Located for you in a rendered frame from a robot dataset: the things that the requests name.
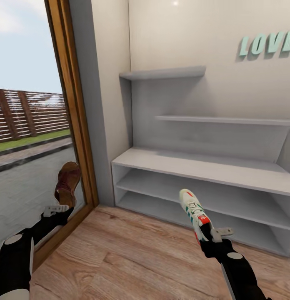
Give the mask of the gym shoe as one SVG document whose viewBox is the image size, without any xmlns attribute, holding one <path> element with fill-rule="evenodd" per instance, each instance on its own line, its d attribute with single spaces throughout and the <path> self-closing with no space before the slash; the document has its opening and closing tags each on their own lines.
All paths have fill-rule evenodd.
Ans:
<svg viewBox="0 0 290 300">
<path fill-rule="evenodd" d="M 188 214 L 195 229 L 195 236 L 200 245 L 200 240 L 212 241 L 213 236 L 210 231 L 214 229 L 213 224 L 203 211 L 197 197 L 188 189 L 179 192 L 179 199 L 182 208 Z"/>
</svg>

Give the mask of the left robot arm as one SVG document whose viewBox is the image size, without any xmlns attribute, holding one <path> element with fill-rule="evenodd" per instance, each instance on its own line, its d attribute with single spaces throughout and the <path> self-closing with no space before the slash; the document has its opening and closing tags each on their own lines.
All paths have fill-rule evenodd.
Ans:
<svg viewBox="0 0 290 300">
<path fill-rule="evenodd" d="M 74 207 L 46 205 L 44 213 L 32 228 L 8 238 L 0 250 L 0 300 L 30 300 L 34 245 L 56 226 L 67 224 Z"/>
</svg>

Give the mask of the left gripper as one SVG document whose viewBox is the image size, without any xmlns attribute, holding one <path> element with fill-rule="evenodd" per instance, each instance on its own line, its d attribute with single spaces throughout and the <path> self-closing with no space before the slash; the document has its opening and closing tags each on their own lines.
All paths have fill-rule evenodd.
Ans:
<svg viewBox="0 0 290 300">
<path fill-rule="evenodd" d="M 52 215 L 51 217 L 43 217 L 43 213 L 41 214 L 42 219 L 38 222 L 38 224 L 44 225 L 47 230 L 47 234 L 49 234 L 49 232 L 51 232 L 56 226 L 65 226 L 67 224 L 67 218 L 70 216 L 73 210 L 74 207 L 67 210 L 66 212 L 56 212 L 56 214 Z"/>
</svg>

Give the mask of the sandal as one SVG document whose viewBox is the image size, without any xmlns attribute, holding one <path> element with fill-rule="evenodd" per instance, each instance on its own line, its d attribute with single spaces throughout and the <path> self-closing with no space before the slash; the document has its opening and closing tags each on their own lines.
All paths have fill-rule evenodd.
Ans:
<svg viewBox="0 0 290 300">
<path fill-rule="evenodd" d="M 60 205 L 68 205 L 69 209 L 75 207 L 74 191 L 81 178 L 81 169 L 75 162 L 67 162 L 58 174 L 58 184 L 55 188 L 55 198 Z"/>
</svg>

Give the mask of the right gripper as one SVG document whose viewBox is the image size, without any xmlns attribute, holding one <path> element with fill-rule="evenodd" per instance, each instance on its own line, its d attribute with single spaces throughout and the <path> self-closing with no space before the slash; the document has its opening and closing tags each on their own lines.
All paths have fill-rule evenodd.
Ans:
<svg viewBox="0 0 290 300">
<path fill-rule="evenodd" d="M 217 258 L 217 252 L 220 248 L 233 249 L 231 241 L 228 239 L 222 240 L 222 242 L 203 241 L 200 240 L 200 246 L 207 258 Z"/>
</svg>

